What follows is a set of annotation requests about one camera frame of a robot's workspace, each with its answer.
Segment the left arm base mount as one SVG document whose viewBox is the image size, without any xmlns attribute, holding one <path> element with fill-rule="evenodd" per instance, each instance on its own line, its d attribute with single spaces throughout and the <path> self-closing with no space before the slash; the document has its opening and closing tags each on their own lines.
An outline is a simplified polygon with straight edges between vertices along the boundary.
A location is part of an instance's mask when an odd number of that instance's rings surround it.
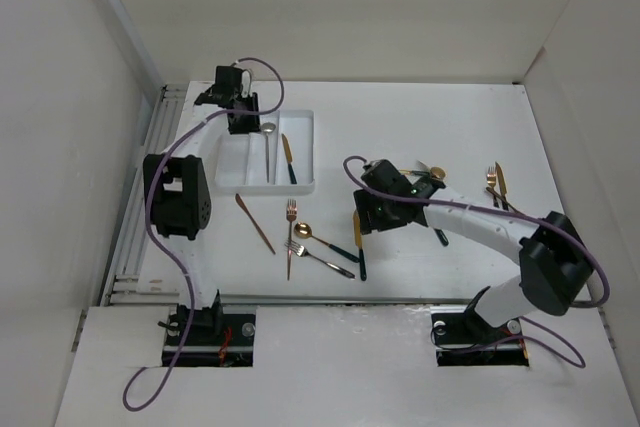
<svg viewBox="0 0 640 427">
<path fill-rule="evenodd" d="M 161 365 L 168 367 L 178 350 L 188 320 L 185 306 L 169 314 L 158 325 L 165 330 Z M 235 368 L 252 367 L 256 315 L 253 313 L 223 313 L 203 309 L 194 315 L 176 367 Z"/>
</svg>

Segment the rose gold knife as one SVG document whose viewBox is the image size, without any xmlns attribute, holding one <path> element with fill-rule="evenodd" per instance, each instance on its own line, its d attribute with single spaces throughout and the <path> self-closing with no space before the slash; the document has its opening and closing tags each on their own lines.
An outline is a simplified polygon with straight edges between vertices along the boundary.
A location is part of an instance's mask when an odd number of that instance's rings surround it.
<svg viewBox="0 0 640 427">
<path fill-rule="evenodd" d="M 265 243 L 265 245 L 267 246 L 267 248 L 269 249 L 269 251 L 275 255 L 276 251 L 273 247 L 273 245 L 271 244 L 271 242 L 269 241 L 269 239 L 267 238 L 265 232 L 263 231 L 263 229 L 260 227 L 260 225 L 258 224 L 258 222 L 256 221 L 256 219 L 254 218 L 254 216 L 251 214 L 249 208 L 247 207 L 246 203 L 244 202 L 244 200 L 242 199 L 242 197 L 236 193 L 234 196 L 235 202 L 238 205 L 238 207 L 246 214 L 246 216 L 248 217 L 248 219 L 250 220 L 250 222 L 252 223 L 253 227 L 255 228 L 256 232 L 258 233 L 258 235 L 260 236 L 260 238 L 262 239 L 262 241 Z"/>
</svg>

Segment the silver spoon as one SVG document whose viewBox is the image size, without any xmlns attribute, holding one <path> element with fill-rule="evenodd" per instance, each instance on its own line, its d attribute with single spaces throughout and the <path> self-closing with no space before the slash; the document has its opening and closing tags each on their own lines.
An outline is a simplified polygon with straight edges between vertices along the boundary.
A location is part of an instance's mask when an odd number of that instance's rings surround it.
<svg viewBox="0 0 640 427">
<path fill-rule="evenodd" d="M 270 173 L 270 135 L 275 131 L 276 125 L 273 122 L 263 122 L 260 126 L 261 133 L 264 137 L 265 141 L 265 171 L 266 171 L 266 182 L 271 182 L 271 173 Z"/>
</svg>

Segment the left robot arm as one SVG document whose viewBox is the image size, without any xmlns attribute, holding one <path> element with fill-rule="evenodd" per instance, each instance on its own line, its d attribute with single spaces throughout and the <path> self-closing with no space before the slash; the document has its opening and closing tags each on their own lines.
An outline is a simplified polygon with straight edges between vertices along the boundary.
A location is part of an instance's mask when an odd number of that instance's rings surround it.
<svg viewBox="0 0 640 427">
<path fill-rule="evenodd" d="M 178 267 L 185 286 L 175 314 L 163 327 L 182 343 L 196 337 L 217 341 L 224 320 L 214 268 L 207 260 L 203 231 L 212 215 L 205 172 L 223 122 L 231 134 L 256 132 L 260 127 L 258 97 L 251 75 L 239 62 L 218 66 L 213 84 L 199 94 L 196 107 L 211 108 L 160 154 L 143 161 L 145 228 L 149 239 Z"/>
</svg>

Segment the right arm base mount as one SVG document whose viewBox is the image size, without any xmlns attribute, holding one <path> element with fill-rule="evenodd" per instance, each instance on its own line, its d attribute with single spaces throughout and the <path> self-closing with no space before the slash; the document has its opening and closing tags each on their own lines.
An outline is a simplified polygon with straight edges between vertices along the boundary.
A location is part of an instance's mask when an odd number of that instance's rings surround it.
<svg viewBox="0 0 640 427">
<path fill-rule="evenodd" d="M 475 326 L 462 312 L 437 312 L 431 315 L 431 341 L 439 367 L 528 367 L 524 342 L 506 326 Z"/>
</svg>

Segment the silver rose fork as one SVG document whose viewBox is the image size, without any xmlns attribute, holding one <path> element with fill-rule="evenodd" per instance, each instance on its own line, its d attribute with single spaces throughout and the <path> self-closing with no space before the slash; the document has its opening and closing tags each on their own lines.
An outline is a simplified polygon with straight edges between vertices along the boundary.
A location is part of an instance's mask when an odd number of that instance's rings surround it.
<svg viewBox="0 0 640 427">
<path fill-rule="evenodd" d="M 312 254 L 306 247 L 304 247 L 303 245 L 293 241 L 293 240 L 287 240 L 285 242 L 285 246 L 291 250 L 294 254 L 296 254 L 298 257 L 301 258 L 310 258 L 313 259 L 321 264 L 323 264 L 324 266 L 328 267 L 329 269 L 331 269 L 332 271 L 338 273 L 339 275 L 347 278 L 347 279 L 354 279 L 355 278 L 355 274 L 352 273 L 351 271 L 340 267 L 334 263 L 328 262 L 326 260 L 323 260 L 319 257 L 317 257 L 316 255 Z"/>
</svg>

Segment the white cutlery tray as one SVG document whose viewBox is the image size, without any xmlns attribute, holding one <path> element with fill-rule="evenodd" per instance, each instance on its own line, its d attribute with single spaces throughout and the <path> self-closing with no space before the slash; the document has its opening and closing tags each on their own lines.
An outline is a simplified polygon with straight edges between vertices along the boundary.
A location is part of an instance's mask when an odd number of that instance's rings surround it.
<svg viewBox="0 0 640 427">
<path fill-rule="evenodd" d="M 315 188 L 315 118 L 311 110 L 280 110 L 266 117 L 276 125 L 270 135 L 271 182 L 266 182 L 262 133 L 221 136 L 217 143 L 213 183 L 219 193 L 306 195 Z M 290 143 L 297 185 L 289 180 L 281 140 Z"/>
</svg>

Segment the rose gold fork long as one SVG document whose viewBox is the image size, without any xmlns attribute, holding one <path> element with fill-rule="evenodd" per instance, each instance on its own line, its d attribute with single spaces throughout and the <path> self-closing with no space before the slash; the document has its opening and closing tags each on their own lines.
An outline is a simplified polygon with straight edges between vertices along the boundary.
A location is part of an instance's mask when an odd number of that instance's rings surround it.
<svg viewBox="0 0 640 427">
<path fill-rule="evenodd" d="M 288 236 L 287 236 L 287 243 L 286 243 L 286 247 L 287 247 L 286 279 L 287 280 L 291 279 L 292 257 L 293 257 L 291 243 L 292 243 L 292 237 L 293 237 L 294 224 L 297 220 L 297 213 L 298 213 L 297 202 L 295 199 L 290 198 L 287 201 L 287 206 L 286 206 L 286 220 L 288 222 Z"/>
</svg>

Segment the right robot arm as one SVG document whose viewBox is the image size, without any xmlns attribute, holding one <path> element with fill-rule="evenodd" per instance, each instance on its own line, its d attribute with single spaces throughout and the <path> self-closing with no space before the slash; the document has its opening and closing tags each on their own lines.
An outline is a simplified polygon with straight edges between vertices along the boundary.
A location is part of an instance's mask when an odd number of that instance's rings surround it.
<svg viewBox="0 0 640 427">
<path fill-rule="evenodd" d="M 507 322 L 542 311 L 563 316 L 596 270 L 571 220 L 552 211 L 544 218 L 477 205 L 425 175 L 410 181 L 387 159 L 365 161 L 354 193 L 360 231 L 368 235 L 417 223 L 488 247 L 519 269 L 510 280 L 483 288 L 467 305 L 462 324 L 477 341 Z"/>
</svg>

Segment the rose gold fork right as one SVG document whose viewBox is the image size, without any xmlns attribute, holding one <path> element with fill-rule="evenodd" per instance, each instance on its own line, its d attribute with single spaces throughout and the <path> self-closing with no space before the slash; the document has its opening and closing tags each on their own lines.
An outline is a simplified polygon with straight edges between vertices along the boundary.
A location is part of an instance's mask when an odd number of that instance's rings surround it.
<svg viewBox="0 0 640 427">
<path fill-rule="evenodd" d="M 497 197 L 497 193 L 496 193 L 497 172 L 496 172 L 496 169 L 495 169 L 494 166 L 490 166 L 487 169 L 486 182 L 487 182 L 486 190 L 492 196 L 493 207 L 494 208 L 499 208 L 500 207 L 500 203 L 499 203 L 499 198 Z"/>
</svg>

